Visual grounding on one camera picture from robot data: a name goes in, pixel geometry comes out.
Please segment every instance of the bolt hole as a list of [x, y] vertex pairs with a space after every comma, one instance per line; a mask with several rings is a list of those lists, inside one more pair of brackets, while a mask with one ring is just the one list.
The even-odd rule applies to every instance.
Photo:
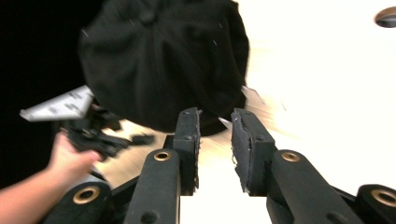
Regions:
[[384, 28], [396, 27], [396, 7], [388, 7], [378, 12], [375, 16], [375, 23]]
[[284, 152], [282, 153], [282, 158], [286, 161], [299, 161], [300, 157], [297, 154], [292, 152]]
[[76, 204], [90, 203], [99, 196], [99, 188], [96, 186], [89, 186], [79, 190], [73, 197], [73, 202]]
[[155, 212], [149, 211], [143, 214], [140, 221], [144, 224], [155, 223], [158, 220], [158, 215]]
[[171, 158], [171, 154], [169, 152], [159, 152], [154, 155], [154, 159], [156, 161], [167, 161]]
[[396, 194], [384, 189], [373, 189], [373, 197], [382, 204], [390, 207], [396, 207]]
[[334, 212], [330, 212], [326, 215], [326, 218], [333, 224], [345, 224], [347, 223], [347, 219], [338, 214], [338, 213], [334, 213]]
[[88, 199], [93, 195], [93, 191], [92, 190], [87, 190], [85, 192], [82, 192], [80, 194], [81, 199]]

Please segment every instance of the human hand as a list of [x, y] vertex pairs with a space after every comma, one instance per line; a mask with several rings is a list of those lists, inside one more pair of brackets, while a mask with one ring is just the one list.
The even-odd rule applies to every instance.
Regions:
[[69, 142], [66, 132], [57, 133], [52, 147], [51, 158], [46, 169], [65, 186], [82, 179], [92, 169], [100, 155], [93, 151], [78, 152]]

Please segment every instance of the black bracket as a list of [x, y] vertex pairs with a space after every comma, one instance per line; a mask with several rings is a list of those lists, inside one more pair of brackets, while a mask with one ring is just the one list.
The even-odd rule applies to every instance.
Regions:
[[157, 149], [145, 160], [124, 223], [179, 223], [180, 158]]
[[396, 223], [396, 190], [366, 185], [358, 196], [330, 186], [299, 152], [278, 150], [257, 117], [236, 108], [233, 154], [243, 191], [266, 196], [273, 223]]

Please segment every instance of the dark wall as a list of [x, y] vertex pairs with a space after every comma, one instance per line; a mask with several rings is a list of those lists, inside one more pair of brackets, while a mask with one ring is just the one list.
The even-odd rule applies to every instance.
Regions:
[[0, 3], [0, 188], [46, 167], [52, 130], [20, 110], [85, 84], [78, 34], [102, 0], [2, 0]]

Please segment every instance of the human arm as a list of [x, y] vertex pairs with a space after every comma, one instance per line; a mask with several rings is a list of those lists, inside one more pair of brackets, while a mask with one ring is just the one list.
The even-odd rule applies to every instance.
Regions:
[[92, 150], [76, 152], [66, 134], [58, 133], [46, 169], [0, 190], [0, 223], [37, 223], [99, 160]]

